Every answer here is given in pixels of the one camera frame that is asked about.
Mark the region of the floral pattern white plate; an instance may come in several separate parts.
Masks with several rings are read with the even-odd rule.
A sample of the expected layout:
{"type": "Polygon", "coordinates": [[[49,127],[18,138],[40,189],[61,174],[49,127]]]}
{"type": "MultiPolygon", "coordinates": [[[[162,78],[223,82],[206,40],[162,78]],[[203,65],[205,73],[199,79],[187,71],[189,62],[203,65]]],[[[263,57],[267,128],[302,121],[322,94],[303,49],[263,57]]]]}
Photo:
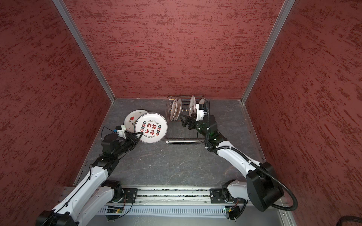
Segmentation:
{"type": "Polygon", "coordinates": [[[196,111],[196,98],[194,95],[191,96],[189,101],[189,116],[192,116],[196,111]]]}

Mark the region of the strawberry pattern white plate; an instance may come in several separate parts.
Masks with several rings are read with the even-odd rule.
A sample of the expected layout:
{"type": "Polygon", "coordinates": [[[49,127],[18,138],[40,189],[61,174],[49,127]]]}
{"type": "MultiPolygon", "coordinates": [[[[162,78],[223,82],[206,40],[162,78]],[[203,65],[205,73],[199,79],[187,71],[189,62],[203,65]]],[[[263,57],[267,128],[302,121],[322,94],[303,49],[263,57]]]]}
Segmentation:
{"type": "Polygon", "coordinates": [[[129,113],[125,120],[124,120],[124,126],[126,127],[126,131],[130,132],[130,133],[134,133],[134,127],[136,124],[136,121],[143,116],[144,114],[147,114],[148,111],[146,110],[142,110],[142,109],[138,109],[135,111],[132,111],[131,113],[129,113]]]}

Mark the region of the red character text plate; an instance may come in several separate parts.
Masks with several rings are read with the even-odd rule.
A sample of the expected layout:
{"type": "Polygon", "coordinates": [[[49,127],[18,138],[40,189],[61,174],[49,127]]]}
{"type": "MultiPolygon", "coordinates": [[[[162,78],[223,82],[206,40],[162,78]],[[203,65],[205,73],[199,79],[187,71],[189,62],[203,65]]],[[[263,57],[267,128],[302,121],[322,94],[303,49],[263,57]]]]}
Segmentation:
{"type": "Polygon", "coordinates": [[[134,126],[135,133],[142,133],[140,141],[153,144],[161,141],[167,134],[167,120],[158,113],[142,115],[134,126]]]}

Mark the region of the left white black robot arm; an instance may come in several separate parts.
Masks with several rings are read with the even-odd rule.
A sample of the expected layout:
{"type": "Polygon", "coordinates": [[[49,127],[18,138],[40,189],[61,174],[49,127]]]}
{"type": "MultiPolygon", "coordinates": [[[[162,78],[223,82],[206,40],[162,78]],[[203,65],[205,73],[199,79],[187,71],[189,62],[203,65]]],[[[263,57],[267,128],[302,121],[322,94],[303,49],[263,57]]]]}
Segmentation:
{"type": "Polygon", "coordinates": [[[36,219],[37,226],[86,226],[107,203],[125,207],[129,199],[119,181],[109,176],[124,154],[132,151],[143,133],[126,132],[123,136],[111,133],[102,141],[103,153],[89,166],[89,172],[74,190],[51,211],[43,211],[36,219]]]}

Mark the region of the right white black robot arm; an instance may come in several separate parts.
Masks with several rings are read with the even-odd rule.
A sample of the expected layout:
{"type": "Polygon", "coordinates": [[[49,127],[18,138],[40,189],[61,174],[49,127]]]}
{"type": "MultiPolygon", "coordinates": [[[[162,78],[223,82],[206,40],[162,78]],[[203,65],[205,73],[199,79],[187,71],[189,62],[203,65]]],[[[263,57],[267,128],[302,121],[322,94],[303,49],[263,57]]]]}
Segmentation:
{"type": "Polygon", "coordinates": [[[259,211],[265,211],[269,207],[282,208],[275,204],[284,196],[284,191],[273,167],[269,163],[260,163],[236,149],[218,131],[213,115],[199,121],[196,116],[181,115],[181,122],[183,127],[195,129],[203,135],[206,150],[227,160],[247,180],[231,180],[222,186],[221,196],[226,202],[233,203],[237,199],[244,199],[250,201],[259,211]]]}

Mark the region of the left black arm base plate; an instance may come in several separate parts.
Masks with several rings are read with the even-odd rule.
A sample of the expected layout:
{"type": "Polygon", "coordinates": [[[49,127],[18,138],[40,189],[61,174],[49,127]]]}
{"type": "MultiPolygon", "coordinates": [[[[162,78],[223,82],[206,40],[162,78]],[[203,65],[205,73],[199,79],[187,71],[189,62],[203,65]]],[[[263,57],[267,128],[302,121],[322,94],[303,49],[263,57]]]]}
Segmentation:
{"type": "Polygon", "coordinates": [[[112,203],[135,203],[137,197],[137,188],[121,188],[116,189],[114,197],[111,200],[112,203]]]}

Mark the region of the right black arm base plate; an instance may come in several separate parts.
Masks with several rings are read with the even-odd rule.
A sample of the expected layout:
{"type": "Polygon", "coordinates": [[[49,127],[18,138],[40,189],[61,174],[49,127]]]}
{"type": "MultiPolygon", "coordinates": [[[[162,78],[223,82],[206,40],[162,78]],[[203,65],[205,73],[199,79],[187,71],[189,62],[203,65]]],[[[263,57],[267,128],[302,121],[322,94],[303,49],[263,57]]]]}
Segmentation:
{"type": "Polygon", "coordinates": [[[232,197],[226,188],[210,188],[209,192],[211,203],[236,204],[246,202],[245,199],[232,197]]]}

